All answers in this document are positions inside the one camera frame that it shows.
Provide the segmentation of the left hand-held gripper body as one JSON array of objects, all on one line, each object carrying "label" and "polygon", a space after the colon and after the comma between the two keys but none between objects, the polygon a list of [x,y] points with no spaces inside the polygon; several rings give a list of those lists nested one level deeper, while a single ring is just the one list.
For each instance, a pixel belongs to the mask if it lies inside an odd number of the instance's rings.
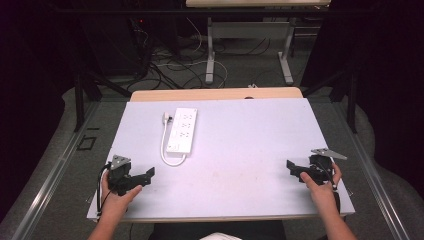
[{"label": "left hand-held gripper body", "polygon": [[130,169],[130,158],[119,155],[112,157],[108,175],[108,187],[119,196],[125,195],[135,187],[135,180],[129,174]]}]

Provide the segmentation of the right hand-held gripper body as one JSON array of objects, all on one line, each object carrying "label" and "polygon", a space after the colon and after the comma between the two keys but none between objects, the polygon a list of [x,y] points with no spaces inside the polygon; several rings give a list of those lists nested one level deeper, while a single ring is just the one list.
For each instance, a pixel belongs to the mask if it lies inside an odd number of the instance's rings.
[{"label": "right hand-held gripper body", "polygon": [[347,157],[328,148],[312,149],[312,155],[309,157],[311,166],[321,174],[321,178],[313,177],[318,185],[323,185],[325,181],[333,181],[334,169],[332,164],[335,159],[346,160]]}]

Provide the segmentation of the person's left hand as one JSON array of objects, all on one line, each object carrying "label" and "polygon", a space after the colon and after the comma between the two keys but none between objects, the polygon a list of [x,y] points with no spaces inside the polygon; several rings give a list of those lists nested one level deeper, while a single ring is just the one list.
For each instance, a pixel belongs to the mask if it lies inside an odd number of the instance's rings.
[{"label": "person's left hand", "polygon": [[123,196],[113,193],[108,185],[109,172],[106,171],[101,180],[101,215],[100,220],[116,220],[124,216],[129,204],[142,191],[142,186],[137,185]]}]

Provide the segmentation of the person's right hand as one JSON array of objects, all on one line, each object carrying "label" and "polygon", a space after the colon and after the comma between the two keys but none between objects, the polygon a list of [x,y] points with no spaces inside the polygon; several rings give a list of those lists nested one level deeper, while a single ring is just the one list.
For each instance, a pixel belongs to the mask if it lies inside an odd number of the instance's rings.
[{"label": "person's right hand", "polygon": [[338,187],[342,173],[340,168],[335,163],[332,164],[332,167],[334,170],[332,179],[324,185],[317,185],[306,172],[302,172],[300,177],[306,184],[307,188],[310,190],[311,198],[320,212],[335,212],[338,214],[339,210],[334,193]]}]

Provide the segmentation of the white power strip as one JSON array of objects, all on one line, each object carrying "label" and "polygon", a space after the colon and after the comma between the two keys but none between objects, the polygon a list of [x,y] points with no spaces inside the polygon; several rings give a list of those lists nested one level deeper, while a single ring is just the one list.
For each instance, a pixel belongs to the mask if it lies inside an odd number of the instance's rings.
[{"label": "white power strip", "polygon": [[173,117],[166,152],[170,155],[191,153],[198,111],[195,108],[177,108]]}]

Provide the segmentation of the white table mat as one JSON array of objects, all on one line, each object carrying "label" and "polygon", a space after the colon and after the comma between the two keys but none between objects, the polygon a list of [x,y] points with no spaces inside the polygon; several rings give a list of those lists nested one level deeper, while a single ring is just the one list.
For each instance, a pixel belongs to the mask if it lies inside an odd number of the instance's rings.
[{"label": "white table mat", "polygon": [[[172,167],[160,157],[162,116],[181,106],[198,116],[191,154]],[[130,102],[110,152],[130,158],[134,175],[155,171],[129,222],[294,219],[317,210],[286,163],[306,166],[325,145],[304,98]]]}]

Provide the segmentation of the black metal stand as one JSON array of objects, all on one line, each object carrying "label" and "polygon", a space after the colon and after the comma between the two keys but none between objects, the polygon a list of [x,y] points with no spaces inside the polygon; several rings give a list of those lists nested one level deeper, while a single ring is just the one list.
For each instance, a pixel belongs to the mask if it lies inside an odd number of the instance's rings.
[{"label": "black metal stand", "polygon": [[76,126],[75,132],[78,132],[85,122],[84,95],[91,101],[100,101],[103,97],[98,85],[104,85],[107,88],[121,94],[124,97],[131,97],[132,93],[116,83],[108,80],[106,77],[91,70],[78,71],[74,77],[75,106],[76,106]]},{"label": "black metal stand", "polygon": [[357,100],[357,84],[358,84],[358,69],[355,67],[345,67],[343,70],[337,71],[335,74],[325,78],[311,87],[302,91],[304,97],[315,93],[319,89],[329,84],[336,84],[336,87],[330,93],[332,102],[340,102],[343,96],[347,96],[347,113],[346,122],[350,130],[356,134],[356,100]]}]

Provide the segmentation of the person's dark clothing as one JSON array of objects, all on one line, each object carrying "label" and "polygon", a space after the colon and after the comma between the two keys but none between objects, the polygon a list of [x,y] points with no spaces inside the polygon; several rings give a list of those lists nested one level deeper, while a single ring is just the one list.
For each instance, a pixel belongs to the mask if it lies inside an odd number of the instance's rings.
[{"label": "person's dark clothing", "polygon": [[284,233],[201,233],[154,231],[148,240],[287,240]]}]

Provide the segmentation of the wooden table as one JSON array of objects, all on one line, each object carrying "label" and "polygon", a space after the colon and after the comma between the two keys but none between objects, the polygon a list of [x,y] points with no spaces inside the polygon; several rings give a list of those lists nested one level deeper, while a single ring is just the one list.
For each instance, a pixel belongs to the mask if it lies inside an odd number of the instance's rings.
[{"label": "wooden table", "polygon": [[302,98],[297,87],[180,89],[135,91],[131,102]]}]

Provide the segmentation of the dark computer tower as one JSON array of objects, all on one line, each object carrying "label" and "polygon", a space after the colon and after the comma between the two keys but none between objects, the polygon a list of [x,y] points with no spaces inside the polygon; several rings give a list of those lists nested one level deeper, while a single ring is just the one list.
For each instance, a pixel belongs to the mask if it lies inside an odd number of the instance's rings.
[{"label": "dark computer tower", "polygon": [[147,75],[152,38],[133,19],[91,16],[80,21],[104,75]]}]

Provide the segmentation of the white-legged desk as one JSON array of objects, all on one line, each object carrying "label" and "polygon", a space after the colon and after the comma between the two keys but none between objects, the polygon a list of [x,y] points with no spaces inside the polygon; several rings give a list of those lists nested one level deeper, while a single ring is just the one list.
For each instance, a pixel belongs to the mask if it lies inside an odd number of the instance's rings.
[{"label": "white-legged desk", "polygon": [[[328,6],[332,0],[186,0],[186,6],[195,10],[317,10]],[[207,45],[208,59],[206,66],[207,84],[214,80],[216,64],[213,43],[215,39],[280,39],[284,41],[284,48],[278,53],[283,73],[283,80],[287,85],[294,83],[287,61],[289,49],[294,38],[297,17],[286,17],[285,21],[254,22],[253,16],[248,20],[224,20],[218,22],[212,17],[207,18]]]}]

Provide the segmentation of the aluminium floor rail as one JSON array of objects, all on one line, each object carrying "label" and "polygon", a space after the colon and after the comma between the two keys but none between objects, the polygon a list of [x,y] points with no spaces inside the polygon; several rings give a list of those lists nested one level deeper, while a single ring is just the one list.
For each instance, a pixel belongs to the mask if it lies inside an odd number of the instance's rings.
[{"label": "aluminium floor rail", "polygon": [[348,160],[351,161],[353,158],[357,160],[358,166],[361,168],[362,175],[372,193],[372,200],[378,206],[379,213],[382,215],[385,225],[390,230],[393,240],[411,240],[398,211],[395,209],[392,198],[389,196],[388,191],[383,185],[382,177],[378,173],[375,164],[367,154],[359,136],[354,133],[348,125],[347,113],[344,111],[343,104],[335,103],[333,107],[343,126],[343,130],[347,134],[352,148],[354,149],[354,154],[352,154]]},{"label": "aluminium floor rail", "polygon": [[66,103],[64,115],[47,149],[6,219],[1,223],[1,228],[8,224],[7,240],[28,240],[31,237],[77,149],[77,144],[83,138],[84,128],[96,113],[98,105],[98,102],[87,103],[83,112],[85,120],[75,131],[76,107]]}]

